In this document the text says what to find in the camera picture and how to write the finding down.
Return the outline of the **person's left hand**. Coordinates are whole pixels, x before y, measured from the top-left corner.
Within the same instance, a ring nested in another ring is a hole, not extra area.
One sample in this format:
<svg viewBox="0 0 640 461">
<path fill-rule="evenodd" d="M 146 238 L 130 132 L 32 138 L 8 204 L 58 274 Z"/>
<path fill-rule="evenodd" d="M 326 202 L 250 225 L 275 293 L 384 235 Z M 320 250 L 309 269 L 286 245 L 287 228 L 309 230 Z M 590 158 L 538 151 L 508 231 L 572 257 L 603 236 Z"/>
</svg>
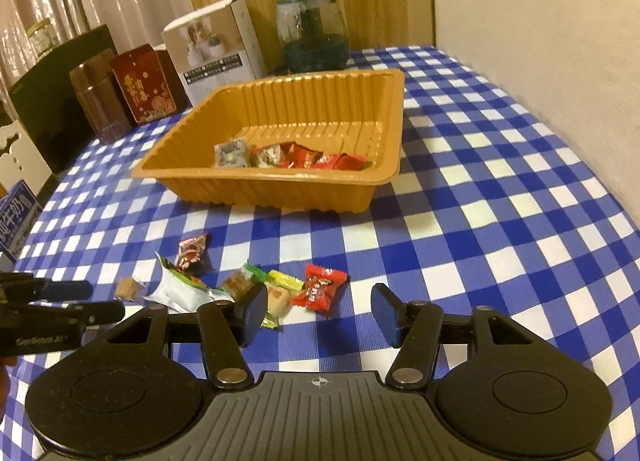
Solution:
<svg viewBox="0 0 640 461">
<path fill-rule="evenodd" d="M 11 390 L 11 380 L 8 369 L 15 367 L 16 364 L 16 357 L 4 357 L 0 359 L 0 421 L 3 420 L 6 414 L 6 402 L 8 401 Z"/>
</svg>

